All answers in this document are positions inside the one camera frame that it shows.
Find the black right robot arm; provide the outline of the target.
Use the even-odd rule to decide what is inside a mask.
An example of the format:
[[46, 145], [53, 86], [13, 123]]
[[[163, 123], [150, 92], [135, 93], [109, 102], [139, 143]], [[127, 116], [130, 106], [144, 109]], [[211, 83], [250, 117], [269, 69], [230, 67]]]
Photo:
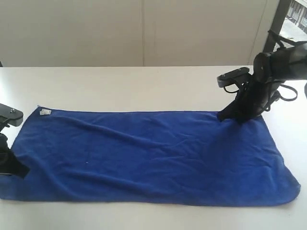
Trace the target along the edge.
[[253, 62], [253, 73], [241, 67], [217, 77], [220, 88], [235, 85], [235, 99], [218, 112], [219, 121], [234, 119], [239, 123], [251, 120], [268, 112], [277, 100], [294, 101], [284, 98], [278, 91], [286, 81], [306, 80], [307, 44], [298, 43], [293, 47], [279, 48], [275, 52], [259, 53]]

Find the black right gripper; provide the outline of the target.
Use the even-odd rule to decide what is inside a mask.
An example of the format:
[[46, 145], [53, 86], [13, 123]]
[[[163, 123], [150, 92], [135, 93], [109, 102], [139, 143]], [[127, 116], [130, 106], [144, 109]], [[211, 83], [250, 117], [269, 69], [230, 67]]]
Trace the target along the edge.
[[227, 119], [250, 120], [262, 114], [269, 106], [274, 83], [271, 70], [272, 53], [259, 53], [253, 62], [253, 74], [239, 90], [235, 102], [217, 113], [222, 122]]

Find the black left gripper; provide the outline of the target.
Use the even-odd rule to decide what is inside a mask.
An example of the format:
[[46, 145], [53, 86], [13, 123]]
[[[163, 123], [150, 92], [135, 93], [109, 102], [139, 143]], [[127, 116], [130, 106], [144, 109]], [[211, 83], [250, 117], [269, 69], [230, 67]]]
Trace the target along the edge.
[[0, 173], [15, 175], [24, 179], [29, 172], [29, 167], [17, 160], [8, 147], [7, 137], [0, 134]]

